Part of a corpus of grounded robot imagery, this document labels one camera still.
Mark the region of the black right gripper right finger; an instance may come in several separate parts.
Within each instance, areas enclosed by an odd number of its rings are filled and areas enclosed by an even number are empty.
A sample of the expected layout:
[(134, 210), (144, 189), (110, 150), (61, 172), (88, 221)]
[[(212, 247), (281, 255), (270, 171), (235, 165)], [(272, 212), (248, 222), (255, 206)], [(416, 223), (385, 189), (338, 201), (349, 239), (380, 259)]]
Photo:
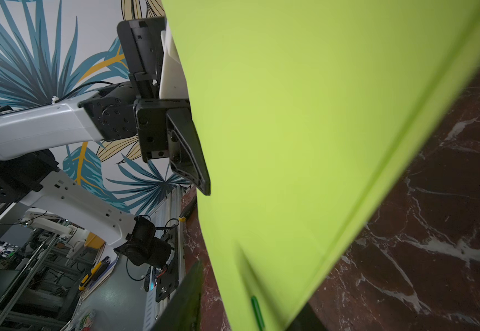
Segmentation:
[(309, 303), (302, 308), (286, 331), (327, 331)]

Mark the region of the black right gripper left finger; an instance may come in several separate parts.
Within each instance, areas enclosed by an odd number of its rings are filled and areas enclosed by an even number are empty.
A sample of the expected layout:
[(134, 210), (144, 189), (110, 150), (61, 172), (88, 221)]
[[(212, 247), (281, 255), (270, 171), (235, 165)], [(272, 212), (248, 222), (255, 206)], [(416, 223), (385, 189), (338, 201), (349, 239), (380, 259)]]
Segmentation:
[(178, 287), (175, 296), (160, 314), (151, 331), (200, 330), (204, 264), (196, 262)]

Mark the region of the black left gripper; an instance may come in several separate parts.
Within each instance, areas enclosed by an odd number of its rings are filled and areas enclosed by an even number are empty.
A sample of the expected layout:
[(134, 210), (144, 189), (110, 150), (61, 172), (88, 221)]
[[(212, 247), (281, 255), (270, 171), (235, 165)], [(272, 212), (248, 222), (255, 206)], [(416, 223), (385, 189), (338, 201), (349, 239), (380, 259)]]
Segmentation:
[(160, 97), (164, 49), (161, 17), (122, 21), (117, 26), (129, 80), (136, 94), (134, 111), (143, 161), (169, 158), (172, 171), (205, 196), (211, 181), (187, 99)]

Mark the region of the green paper sheet stack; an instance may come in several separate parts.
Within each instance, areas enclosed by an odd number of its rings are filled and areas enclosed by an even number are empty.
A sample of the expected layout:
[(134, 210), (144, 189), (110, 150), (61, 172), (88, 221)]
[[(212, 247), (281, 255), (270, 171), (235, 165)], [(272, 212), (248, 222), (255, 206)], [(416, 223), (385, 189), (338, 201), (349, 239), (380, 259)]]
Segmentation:
[(480, 65), (480, 1), (164, 1), (233, 330), (285, 330)]

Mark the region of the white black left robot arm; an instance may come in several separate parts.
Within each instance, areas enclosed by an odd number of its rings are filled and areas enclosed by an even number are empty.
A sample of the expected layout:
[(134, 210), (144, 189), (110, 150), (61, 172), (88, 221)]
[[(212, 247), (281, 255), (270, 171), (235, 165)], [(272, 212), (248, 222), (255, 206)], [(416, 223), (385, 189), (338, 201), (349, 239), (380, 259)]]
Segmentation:
[(98, 235), (133, 264), (161, 268), (172, 247), (146, 217), (132, 215), (67, 175), (52, 148), (138, 137), (145, 161), (168, 158), (172, 172), (204, 195), (211, 180), (187, 92), (176, 92), (182, 70), (169, 69), (177, 51), (165, 18), (117, 26), (128, 67), (124, 83), (47, 106), (0, 114), (0, 202), (54, 213)]

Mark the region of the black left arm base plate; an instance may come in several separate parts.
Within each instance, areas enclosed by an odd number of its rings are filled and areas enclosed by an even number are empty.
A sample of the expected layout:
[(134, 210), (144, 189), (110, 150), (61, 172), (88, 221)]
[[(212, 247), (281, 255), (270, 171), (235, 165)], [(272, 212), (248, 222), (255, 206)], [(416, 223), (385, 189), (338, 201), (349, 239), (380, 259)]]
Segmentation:
[(179, 218), (169, 219), (165, 225), (161, 240), (172, 248), (166, 265), (155, 272), (154, 289), (157, 303), (168, 302), (182, 282), (185, 275), (183, 249), (183, 223)]

